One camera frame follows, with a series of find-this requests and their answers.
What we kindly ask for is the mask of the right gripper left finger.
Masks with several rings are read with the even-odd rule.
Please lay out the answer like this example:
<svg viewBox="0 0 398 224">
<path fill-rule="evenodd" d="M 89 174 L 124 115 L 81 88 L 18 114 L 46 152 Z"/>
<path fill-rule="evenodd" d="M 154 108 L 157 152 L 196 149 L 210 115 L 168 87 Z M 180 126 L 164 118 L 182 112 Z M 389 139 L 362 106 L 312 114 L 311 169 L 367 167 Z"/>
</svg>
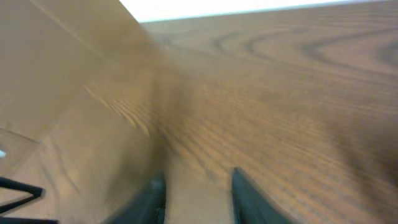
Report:
<svg viewBox="0 0 398 224">
<path fill-rule="evenodd" d="M 155 175 L 123 208 L 105 220 L 106 224 L 164 224 L 167 184 L 164 174 Z"/>
</svg>

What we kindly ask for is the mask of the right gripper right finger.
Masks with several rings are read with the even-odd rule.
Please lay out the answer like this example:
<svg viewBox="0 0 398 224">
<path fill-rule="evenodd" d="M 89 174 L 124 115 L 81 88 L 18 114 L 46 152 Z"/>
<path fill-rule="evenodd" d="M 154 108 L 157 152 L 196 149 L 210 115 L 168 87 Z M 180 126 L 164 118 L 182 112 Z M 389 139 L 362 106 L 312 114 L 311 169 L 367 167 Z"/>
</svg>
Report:
<svg viewBox="0 0 398 224">
<path fill-rule="evenodd" d="M 260 194 L 239 167 L 232 171 L 231 198 L 236 224 L 293 224 L 291 219 Z"/>
</svg>

